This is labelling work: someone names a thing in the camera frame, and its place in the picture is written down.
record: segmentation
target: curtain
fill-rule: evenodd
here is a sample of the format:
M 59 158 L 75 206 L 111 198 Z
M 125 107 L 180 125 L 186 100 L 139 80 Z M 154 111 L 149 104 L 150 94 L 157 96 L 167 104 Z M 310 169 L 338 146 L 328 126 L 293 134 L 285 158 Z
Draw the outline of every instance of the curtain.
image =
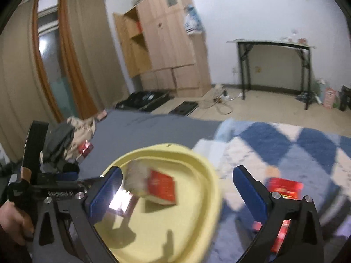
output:
M 33 7 L 20 5 L 0 35 L 0 143 L 12 161 L 22 158 L 33 120 L 56 123 L 36 71 Z
M 59 0 L 58 16 L 64 70 L 71 86 L 79 117 L 86 119 L 95 115 L 98 110 L 86 86 L 73 45 L 70 20 L 67 13 L 67 0 Z
M 34 59 L 36 62 L 36 70 L 38 72 L 38 78 L 40 80 L 40 84 L 43 88 L 43 92 L 47 99 L 47 102 L 51 108 L 51 111 L 57 122 L 62 122 L 64 117 L 61 114 L 61 111 L 56 103 L 54 95 L 52 94 L 51 87 L 46 75 L 46 71 L 44 68 L 44 63 L 40 55 L 39 50 L 39 34 L 38 34 L 38 1 L 34 0 L 33 7 L 33 26 L 32 26 L 32 37 L 33 37 L 33 46 L 34 46 Z
M 104 0 L 67 0 L 67 15 L 81 73 L 98 110 L 126 99 Z

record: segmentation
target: bed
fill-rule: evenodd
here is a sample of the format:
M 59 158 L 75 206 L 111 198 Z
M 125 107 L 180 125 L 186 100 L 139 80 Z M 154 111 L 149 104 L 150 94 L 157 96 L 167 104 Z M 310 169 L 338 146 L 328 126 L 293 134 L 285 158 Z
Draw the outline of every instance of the bed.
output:
M 96 177 L 117 158 L 138 148 L 176 143 L 192 149 L 199 139 L 213 139 L 221 122 L 177 115 L 112 110 L 97 123 L 94 149 L 80 164 L 80 179 Z
M 227 142 L 223 143 L 225 134 Z M 231 180 L 231 171 L 237 165 L 244 165 L 263 183 L 267 180 L 266 167 L 276 166 L 282 178 L 304 183 L 303 194 L 313 197 L 317 210 L 337 186 L 351 195 L 351 139 L 347 137 L 285 124 L 203 121 L 118 110 L 110 111 L 97 124 L 91 140 L 94 149 L 80 165 L 79 177 L 98 176 L 114 160 L 138 148 L 177 143 L 192 149 L 199 140 L 218 138 L 221 141 L 217 145 L 202 150 L 203 156 L 217 158 L 214 166 L 224 195 L 217 235 L 206 263 L 236 262 L 253 238 L 253 218 Z M 325 246 L 325 262 L 332 261 L 347 239 L 337 234 L 334 238 Z

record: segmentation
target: wooden wardrobe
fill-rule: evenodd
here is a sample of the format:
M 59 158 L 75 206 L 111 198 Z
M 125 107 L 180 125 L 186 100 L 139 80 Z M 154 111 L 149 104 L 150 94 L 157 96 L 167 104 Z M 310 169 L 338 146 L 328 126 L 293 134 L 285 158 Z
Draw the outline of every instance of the wooden wardrobe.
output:
M 203 96 L 211 88 L 205 34 L 188 36 L 185 7 L 193 0 L 143 0 L 114 14 L 131 77 L 144 90 L 170 90 L 179 97 Z

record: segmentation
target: blue gripper pad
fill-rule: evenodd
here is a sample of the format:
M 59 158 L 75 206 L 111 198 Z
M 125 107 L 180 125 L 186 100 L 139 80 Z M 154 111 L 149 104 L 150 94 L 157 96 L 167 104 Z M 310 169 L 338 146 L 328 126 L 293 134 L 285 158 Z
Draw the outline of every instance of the blue gripper pad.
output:
M 102 221 L 113 197 L 122 184 L 123 174 L 119 167 L 113 166 L 107 174 L 101 178 L 101 182 L 95 183 L 87 192 L 85 210 L 92 225 Z
M 267 206 L 252 185 L 251 181 L 240 169 L 240 166 L 234 168 L 233 182 L 235 187 L 238 189 L 240 196 L 243 198 L 255 221 L 264 224 L 267 220 Z

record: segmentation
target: glass door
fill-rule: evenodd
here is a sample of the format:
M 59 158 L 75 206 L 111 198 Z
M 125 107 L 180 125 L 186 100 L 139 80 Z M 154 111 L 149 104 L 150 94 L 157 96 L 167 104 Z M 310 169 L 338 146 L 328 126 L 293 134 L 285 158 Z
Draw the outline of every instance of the glass door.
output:
M 56 7 L 39 13 L 38 33 L 40 55 L 57 106 L 64 118 L 77 117 L 73 94 L 62 62 Z

